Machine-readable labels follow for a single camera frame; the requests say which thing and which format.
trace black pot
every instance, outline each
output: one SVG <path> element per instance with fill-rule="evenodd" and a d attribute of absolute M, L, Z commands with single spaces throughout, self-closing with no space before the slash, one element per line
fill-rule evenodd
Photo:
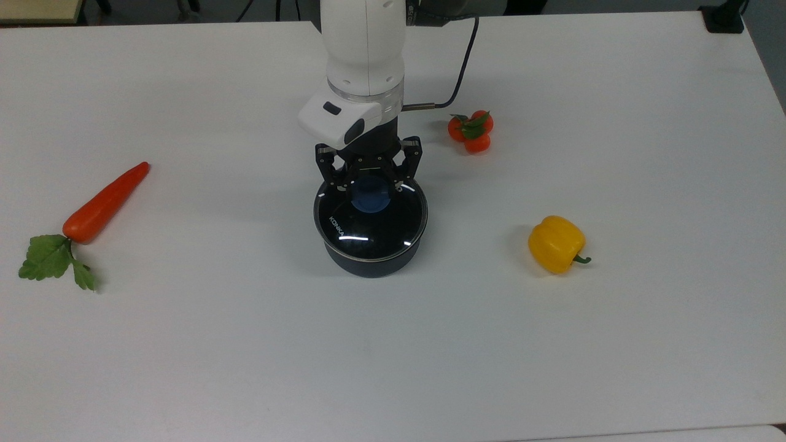
<path fill-rule="evenodd" d="M 344 270 L 364 278 L 387 276 L 415 255 L 428 220 L 423 190 L 414 179 L 389 190 L 384 181 L 359 180 L 346 191 L 322 183 L 314 221 L 328 254 Z"/>

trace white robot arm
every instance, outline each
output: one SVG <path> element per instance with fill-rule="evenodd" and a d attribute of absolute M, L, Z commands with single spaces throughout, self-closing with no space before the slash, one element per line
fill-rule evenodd
<path fill-rule="evenodd" d="M 298 115 L 307 132 L 342 149 L 401 112 L 405 0 L 322 0 L 327 76 Z"/>

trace black mount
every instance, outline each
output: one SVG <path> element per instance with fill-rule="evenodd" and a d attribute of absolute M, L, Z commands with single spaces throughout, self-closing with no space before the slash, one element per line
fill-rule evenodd
<path fill-rule="evenodd" d="M 720 6 L 700 6 L 704 26 L 713 34 L 742 34 L 745 25 L 742 23 L 740 7 L 745 1 L 728 0 Z"/>
<path fill-rule="evenodd" d="M 317 144 L 314 147 L 317 167 L 325 184 L 347 192 L 347 197 L 351 197 L 349 192 L 352 182 L 369 171 L 378 171 L 388 180 L 391 190 L 400 192 L 404 179 L 414 178 L 423 148 L 418 137 L 399 140 L 398 122 L 396 117 L 374 127 L 342 150 Z M 397 165 L 394 158 L 401 151 L 404 152 L 404 160 Z M 344 162 L 338 169 L 333 166 L 336 155 Z"/>

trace toy pepper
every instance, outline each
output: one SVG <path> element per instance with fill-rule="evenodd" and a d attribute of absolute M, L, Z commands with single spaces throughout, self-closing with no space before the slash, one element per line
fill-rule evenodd
<path fill-rule="evenodd" d="M 532 229 L 528 241 L 532 256 L 552 273 L 564 273 L 573 262 L 588 263 L 591 258 L 578 255 L 586 238 L 573 223 L 561 216 L 546 216 Z"/>

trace orange carrot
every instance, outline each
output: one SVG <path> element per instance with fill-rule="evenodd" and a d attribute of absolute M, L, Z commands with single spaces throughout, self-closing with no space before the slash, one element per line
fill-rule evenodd
<path fill-rule="evenodd" d="M 66 220 L 63 235 L 79 244 L 87 244 L 96 238 L 148 171 L 150 164 L 143 161 L 106 186 Z"/>

